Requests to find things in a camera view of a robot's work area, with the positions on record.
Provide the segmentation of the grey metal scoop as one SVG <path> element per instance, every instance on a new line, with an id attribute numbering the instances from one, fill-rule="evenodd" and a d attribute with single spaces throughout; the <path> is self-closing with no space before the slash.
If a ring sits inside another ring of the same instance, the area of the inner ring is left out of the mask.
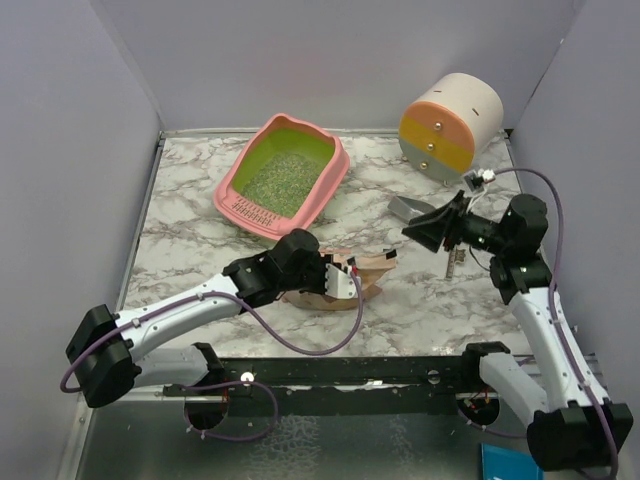
<path id="1" fill-rule="evenodd" d="M 432 214 L 436 208 L 424 201 L 394 196 L 387 205 L 387 209 L 404 224 L 409 224 L 416 218 Z"/>

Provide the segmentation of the peach cat litter bag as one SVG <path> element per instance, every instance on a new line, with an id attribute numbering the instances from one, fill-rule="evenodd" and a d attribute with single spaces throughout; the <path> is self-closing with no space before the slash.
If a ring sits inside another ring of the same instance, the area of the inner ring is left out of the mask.
<path id="1" fill-rule="evenodd" d="M 364 300 L 370 300 L 382 292 L 382 288 L 378 285 L 379 280 L 397 266 L 395 249 L 376 254 L 353 255 L 348 249 L 326 250 L 326 253 L 333 254 L 339 262 L 349 258 L 355 260 L 358 276 L 362 280 Z M 358 300 L 354 298 L 337 299 L 326 294 L 297 291 L 285 293 L 281 301 L 303 310 L 344 311 L 356 309 L 358 306 Z"/>

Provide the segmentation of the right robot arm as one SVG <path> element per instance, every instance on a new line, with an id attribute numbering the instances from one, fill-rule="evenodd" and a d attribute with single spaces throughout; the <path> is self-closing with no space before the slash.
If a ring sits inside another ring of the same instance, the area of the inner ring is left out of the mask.
<path id="1" fill-rule="evenodd" d="M 544 471 L 607 467 L 634 419 L 615 403 L 588 366 L 564 316 L 552 273 L 540 254 L 547 207 L 529 194 L 514 196 L 499 221 L 469 211 L 458 192 L 446 205 L 409 221 L 404 236 L 432 252 L 460 243 L 491 254 L 490 277 L 524 332 L 541 375 L 533 380 L 498 343 L 471 344 L 459 367 L 469 390 L 496 391 L 526 429 L 529 451 Z"/>

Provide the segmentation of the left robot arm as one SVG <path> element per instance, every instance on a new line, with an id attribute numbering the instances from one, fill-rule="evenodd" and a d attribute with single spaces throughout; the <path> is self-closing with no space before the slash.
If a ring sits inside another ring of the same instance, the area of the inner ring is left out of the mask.
<path id="1" fill-rule="evenodd" d="M 90 309 L 66 348 L 70 367 L 60 388 L 82 393 L 91 408 L 141 387 L 179 384 L 210 394 L 221 380 L 213 350 L 204 344 L 168 349 L 167 342 L 269 305 L 285 292 L 353 299 L 357 288 L 352 262 L 320 252 L 313 234 L 295 229 L 272 248 L 236 259 L 212 278 L 155 304 L 118 312 L 106 305 Z"/>

